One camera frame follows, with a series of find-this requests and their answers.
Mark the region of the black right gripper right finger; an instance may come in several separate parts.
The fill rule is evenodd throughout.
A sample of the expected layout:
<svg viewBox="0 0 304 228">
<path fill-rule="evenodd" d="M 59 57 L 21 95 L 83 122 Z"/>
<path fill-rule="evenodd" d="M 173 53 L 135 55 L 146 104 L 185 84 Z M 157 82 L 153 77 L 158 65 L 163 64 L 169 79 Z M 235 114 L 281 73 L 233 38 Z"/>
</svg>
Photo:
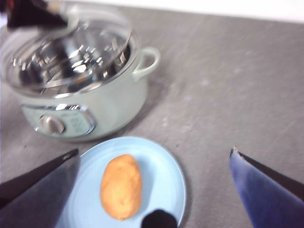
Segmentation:
<svg viewBox="0 0 304 228">
<path fill-rule="evenodd" d="M 302 228 L 304 185 L 241 153 L 229 155 L 231 174 L 255 228 Z"/>
</svg>

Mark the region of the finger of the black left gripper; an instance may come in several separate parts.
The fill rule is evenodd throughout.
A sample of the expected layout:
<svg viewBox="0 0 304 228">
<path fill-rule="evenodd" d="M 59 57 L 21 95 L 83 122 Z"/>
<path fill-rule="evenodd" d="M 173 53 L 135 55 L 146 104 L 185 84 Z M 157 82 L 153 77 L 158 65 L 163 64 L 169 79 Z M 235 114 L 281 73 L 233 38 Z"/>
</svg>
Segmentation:
<svg viewBox="0 0 304 228">
<path fill-rule="evenodd" d="M 58 5 L 51 6 L 49 1 L 44 0 L 8 0 L 7 27 L 66 27 L 67 21 L 60 16 L 59 9 Z"/>
</svg>

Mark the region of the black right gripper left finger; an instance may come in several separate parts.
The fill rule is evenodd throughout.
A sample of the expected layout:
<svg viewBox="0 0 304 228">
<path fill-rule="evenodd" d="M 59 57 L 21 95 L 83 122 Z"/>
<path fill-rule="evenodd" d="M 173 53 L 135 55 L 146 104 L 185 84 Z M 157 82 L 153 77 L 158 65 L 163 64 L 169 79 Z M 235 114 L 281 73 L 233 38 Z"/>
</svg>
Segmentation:
<svg viewBox="0 0 304 228">
<path fill-rule="evenodd" d="M 74 187 L 80 156 L 73 149 L 0 185 L 2 228 L 54 228 Z"/>
</svg>

